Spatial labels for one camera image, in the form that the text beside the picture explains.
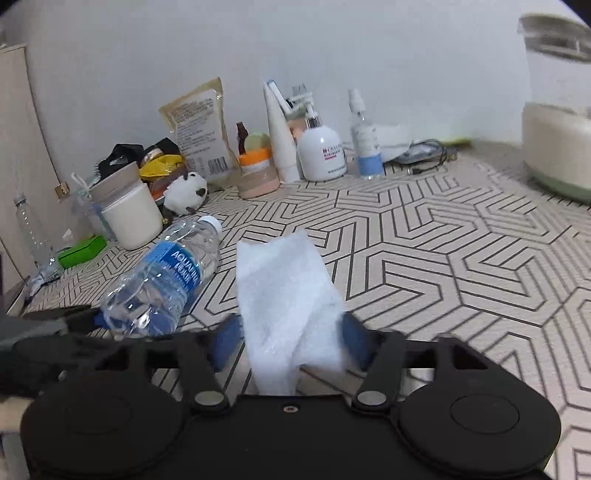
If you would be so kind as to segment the yellow snack packet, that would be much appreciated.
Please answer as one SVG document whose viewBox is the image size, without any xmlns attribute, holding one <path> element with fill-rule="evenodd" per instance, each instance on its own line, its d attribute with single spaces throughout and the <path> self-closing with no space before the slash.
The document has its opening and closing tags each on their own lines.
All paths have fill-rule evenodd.
<svg viewBox="0 0 591 480">
<path fill-rule="evenodd" d="M 139 176 L 142 181 L 152 182 L 169 176 L 183 165 L 184 159 L 181 155 L 161 155 L 145 163 L 139 169 Z"/>
</svg>

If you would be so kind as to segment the green small box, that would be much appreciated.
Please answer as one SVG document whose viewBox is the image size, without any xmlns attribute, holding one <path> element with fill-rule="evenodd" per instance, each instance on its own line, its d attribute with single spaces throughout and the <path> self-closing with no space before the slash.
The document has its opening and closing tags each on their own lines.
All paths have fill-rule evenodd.
<svg viewBox="0 0 591 480">
<path fill-rule="evenodd" d="M 64 269 L 69 269 L 94 259 L 107 246 L 107 241 L 102 235 L 93 235 L 73 247 L 61 251 L 58 261 Z"/>
</svg>

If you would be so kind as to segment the white wooden cabinet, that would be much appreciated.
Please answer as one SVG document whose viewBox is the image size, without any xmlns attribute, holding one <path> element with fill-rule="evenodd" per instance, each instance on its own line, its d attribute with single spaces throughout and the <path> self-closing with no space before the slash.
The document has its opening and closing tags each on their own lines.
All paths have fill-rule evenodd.
<svg viewBox="0 0 591 480">
<path fill-rule="evenodd" d="M 23 45 L 1 51 L 1 257 L 3 289 L 35 271 L 20 232 L 13 199 L 22 193 L 42 221 L 52 244 L 61 239 L 55 169 L 37 118 Z"/>
</svg>

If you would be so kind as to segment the perfume bottle gold cap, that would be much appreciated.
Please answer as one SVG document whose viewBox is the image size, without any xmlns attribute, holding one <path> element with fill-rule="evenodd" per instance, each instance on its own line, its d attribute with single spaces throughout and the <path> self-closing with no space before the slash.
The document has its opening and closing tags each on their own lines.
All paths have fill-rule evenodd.
<svg viewBox="0 0 591 480">
<path fill-rule="evenodd" d="M 65 214 L 66 230 L 62 235 L 64 243 L 73 246 L 90 238 L 93 230 L 80 203 L 80 197 L 69 188 L 66 182 L 59 183 L 54 191 L 60 211 Z"/>
</svg>

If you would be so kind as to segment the glass electric kettle green base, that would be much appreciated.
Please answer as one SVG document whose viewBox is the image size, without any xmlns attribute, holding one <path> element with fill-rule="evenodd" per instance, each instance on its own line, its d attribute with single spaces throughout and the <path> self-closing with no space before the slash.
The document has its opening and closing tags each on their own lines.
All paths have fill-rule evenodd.
<svg viewBox="0 0 591 480">
<path fill-rule="evenodd" d="M 522 110 L 525 164 L 550 190 L 590 201 L 590 28 L 552 15 L 526 14 L 531 99 Z"/>
</svg>

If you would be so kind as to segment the white pump lotion bottle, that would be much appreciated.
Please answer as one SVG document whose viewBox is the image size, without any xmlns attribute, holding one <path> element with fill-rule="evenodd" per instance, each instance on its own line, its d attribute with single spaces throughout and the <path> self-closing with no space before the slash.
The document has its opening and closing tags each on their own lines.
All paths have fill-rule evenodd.
<svg viewBox="0 0 591 480">
<path fill-rule="evenodd" d="M 329 181 L 346 174 L 346 156 L 342 140 L 334 129 L 324 123 L 315 110 L 314 98 L 304 99 L 307 129 L 297 140 L 297 156 L 304 179 L 311 182 Z"/>
</svg>

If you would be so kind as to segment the clear spray bottle blue label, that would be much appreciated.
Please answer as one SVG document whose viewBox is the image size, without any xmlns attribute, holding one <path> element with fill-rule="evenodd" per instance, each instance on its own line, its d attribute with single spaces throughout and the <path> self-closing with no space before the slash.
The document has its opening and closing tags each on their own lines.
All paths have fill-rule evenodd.
<svg viewBox="0 0 591 480">
<path fill-rule="evenodd" d="M 377 179 L 384 174 L 377 128 L 370 121 L 366 104 L 356 88 L 349 89 L 349 110 L 355 117 L 351 132 L 359 173 L 368 180 Z"/>
</svg>

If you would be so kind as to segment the pink cosmetic jar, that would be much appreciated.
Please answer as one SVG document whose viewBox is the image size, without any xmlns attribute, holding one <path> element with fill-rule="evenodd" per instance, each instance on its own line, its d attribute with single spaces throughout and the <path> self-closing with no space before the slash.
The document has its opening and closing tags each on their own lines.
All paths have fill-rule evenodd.
<svg viewBox="0 0 591 480">
<path fill-rule="evenodd" d="M 245 166 L 242 168 L 242 178 L 238 183 L 238 194 L 242 199 L 260 197 L 280 188 L 280 178 L 276 168 L 271 165 Z"/>
</svg>

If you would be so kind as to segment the kraft paper food pouch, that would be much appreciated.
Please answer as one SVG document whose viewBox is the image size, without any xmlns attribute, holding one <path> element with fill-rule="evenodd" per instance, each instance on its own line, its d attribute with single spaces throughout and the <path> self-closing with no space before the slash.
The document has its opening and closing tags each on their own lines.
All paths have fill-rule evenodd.
<svg viewBox="0 0 591 480">
<path fill-rule="evenodd" d="M 223 117 L 221 78 L 205 82 L 159 108 L 187 170 L 204 177 L 214 190 L 235 186 L 238 160 L 229 147 Z"/>
</svg>

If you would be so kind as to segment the clear Aquafina water bottle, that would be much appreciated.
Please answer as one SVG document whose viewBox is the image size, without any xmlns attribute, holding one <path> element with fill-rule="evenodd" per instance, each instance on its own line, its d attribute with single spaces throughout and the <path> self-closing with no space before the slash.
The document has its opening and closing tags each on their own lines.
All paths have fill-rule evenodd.
<svg viewBox="0 0 591 480">
<path fill-rule="evenodd" d="M 108 328 L 128 337 L 173 333 L 217 268 L 221 233 L 221 221 L 209 215 L 169 227 L 101 300 Z"/>
</svg>

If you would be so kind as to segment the white face mask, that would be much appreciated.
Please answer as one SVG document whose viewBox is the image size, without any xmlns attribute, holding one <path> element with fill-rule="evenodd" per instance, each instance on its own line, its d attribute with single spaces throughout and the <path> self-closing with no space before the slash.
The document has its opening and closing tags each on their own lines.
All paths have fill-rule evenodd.
<svg viewBox="0 0 591 480">
<path fill-rule="evenodd" d="M 414 141 L 410 130 L 404 125 L 377 125 L 376 133 L 384 163 L 403 155 Z"/>
</svg>

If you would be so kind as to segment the upright empty plastic bottle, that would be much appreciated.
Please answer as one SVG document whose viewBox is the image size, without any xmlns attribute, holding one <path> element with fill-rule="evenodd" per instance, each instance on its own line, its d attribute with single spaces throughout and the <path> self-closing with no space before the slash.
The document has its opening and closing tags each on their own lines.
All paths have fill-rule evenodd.
<svg viewBox="0 0 591 480">
<path fill-rule="evenodd" d="M 16 195 L 14 204 L 17 222 L 38 269 L 38 274 L 45 283 L 59 279 L 63 269 L 36 212 L 22 193 Z"/>
</svg>

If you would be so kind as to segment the beige collapsible cup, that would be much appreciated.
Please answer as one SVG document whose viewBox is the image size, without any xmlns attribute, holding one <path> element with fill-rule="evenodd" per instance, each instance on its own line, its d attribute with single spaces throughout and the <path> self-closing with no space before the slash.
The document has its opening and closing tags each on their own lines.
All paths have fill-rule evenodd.
<svg viewBox="0 0 591 480">
<path fill-rule="evenodd" d="M 135 162 L 100 180 L 89 190 L 94 202 L 109 203 L 135 187 L 140 182 L 139 169 Z"/>
</svg>

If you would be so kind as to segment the white cosmetic tube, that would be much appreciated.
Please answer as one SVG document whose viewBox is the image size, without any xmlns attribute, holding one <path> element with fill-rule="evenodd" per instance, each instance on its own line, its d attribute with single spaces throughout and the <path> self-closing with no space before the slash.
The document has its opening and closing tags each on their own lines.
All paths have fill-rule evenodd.
<svg viewBox="0 0 591 480">
<path fill-rule="evenodd" d="M 263 96 L 266 102 L 267 124 L 269 124 L 270 143 L 273 150 L 273 161 L 279 173 L 280 182 L 290 184 L 301 180 L 297 168 L 297 150 L 294 138 L 283 116 L 280 103 L 277 102 L 273 90 L 263 84 Z"/>
</svg>

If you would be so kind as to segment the brown small dropper bottle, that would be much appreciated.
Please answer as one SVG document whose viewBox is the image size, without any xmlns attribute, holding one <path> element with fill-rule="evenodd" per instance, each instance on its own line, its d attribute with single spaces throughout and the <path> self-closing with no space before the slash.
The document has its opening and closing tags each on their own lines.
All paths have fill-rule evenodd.
<svg viewBox="0 0 591 480">
<path fill-rule="evenodd" d="M 249 137 L 249 131 L 242 122 L 236 123 L 236 137 L 238 137 L 238 154 L 245 154 L 245 141 Z"/>
</svg>

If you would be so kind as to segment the black hair brush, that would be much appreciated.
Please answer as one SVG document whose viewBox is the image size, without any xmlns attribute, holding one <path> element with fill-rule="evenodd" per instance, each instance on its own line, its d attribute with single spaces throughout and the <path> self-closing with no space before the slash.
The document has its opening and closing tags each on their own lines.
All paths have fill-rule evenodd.
<svg viewBox="0 0 591 480">
<path fill-rule="evenodd" d="M 130 163 L 138 164 L 144 157 L 140 144 L 116 144 L 111 153 L 101 160 L 96 169 L 100 179 L 105 179 Z"/>
</svg>

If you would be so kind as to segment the white paper towel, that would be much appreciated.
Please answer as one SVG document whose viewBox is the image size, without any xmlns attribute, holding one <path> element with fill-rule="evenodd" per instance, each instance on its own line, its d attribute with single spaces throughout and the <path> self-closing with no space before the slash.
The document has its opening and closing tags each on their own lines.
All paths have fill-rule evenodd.
<svg viewBox="0 0 591 480">
<path fill-rule="evenodd" d="M 345 302 L 307 232 L 236 246 L 236 289 L 250 368 L 260 394 L 291 396 L 301 367 L 332 377 L 349 359 Z"/>
</svg>

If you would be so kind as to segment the green round compact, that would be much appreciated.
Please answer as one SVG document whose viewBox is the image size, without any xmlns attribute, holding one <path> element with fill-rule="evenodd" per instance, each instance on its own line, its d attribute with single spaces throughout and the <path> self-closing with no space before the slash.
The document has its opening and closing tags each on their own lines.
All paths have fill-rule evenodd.
<svg viewBox="0 0 591 480">
<path fill-rule="evenodd" d="M 245 138 L 245 152 L 270 148 L 270 136 L 263 132 L 253 132 Z"/>
</svg>

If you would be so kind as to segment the silver laptop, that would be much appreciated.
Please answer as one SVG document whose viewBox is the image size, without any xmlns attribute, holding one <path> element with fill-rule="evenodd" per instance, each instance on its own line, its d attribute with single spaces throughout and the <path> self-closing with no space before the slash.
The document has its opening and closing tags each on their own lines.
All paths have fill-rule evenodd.
<svg viewBox="0 0 591 480">
<path fill-rule="evenodd" d="M 1 296 L 1 307 L 5 315 L 12 317 L 21 315 L 27 296 L 28 281 L 29 278 L 26 277 Z"/>
</svg>

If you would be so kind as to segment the orange lid jar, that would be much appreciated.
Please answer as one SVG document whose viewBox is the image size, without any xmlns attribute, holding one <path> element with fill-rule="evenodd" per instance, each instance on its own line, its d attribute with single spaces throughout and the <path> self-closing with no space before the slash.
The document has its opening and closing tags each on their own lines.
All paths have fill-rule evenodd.
<svg viewBox="0 0 591 480">
<path fill-rule="evenodd" d="M 249 175 L 271 167 L 273 151 L 269 147 L 245 151 L 238 157 L 243 175 Z"/>
</svg>

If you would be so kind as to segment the small panda plush toy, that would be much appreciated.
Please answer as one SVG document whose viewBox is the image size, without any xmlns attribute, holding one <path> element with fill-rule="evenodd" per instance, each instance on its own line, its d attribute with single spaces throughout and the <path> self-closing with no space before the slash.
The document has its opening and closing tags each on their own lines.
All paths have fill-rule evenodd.
<svg viewBox="0 0 591 480">
<path fill-rule="evenodd" d="M 207 197 L 207 182 L 196 172 L 187 172 L 170 183 L 163 194 L 163 224 L 169 226 L 176 217 L 193 215 Z"/>
</svg>

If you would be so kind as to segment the pink cup with toothbrushes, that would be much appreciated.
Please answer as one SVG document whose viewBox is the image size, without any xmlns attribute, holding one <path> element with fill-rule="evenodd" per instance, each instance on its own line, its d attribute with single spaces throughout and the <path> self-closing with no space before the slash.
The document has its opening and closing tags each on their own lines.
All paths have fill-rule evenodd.
<svg viewBox="0 0 591 480">
<path fill-rule="evenodd" d="M 307 103 L 314 103 L 314 93 L 308 90 L 304 83 L 293 87 L 293 94 L 287 99 L 290 104 L 290 114 L 287 114 L 287 126 L 290 127 L 290 133 L 294 138 L 294 143 L 300 140 L 301 135 L 308 129 Z"/>
</svg>

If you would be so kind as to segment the white cylindrical cup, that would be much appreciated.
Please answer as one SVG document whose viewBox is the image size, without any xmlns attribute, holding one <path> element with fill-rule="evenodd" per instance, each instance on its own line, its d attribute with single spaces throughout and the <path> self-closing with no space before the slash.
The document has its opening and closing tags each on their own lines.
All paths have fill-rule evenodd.
<svg viewBox="0 0 591 480">
<path fill-rule="evenodd" d="M 140 183 L 102 209 L 119 246 L 135 250 L 156 238 L 163 218 L 148 187 Z"/>
</svg>

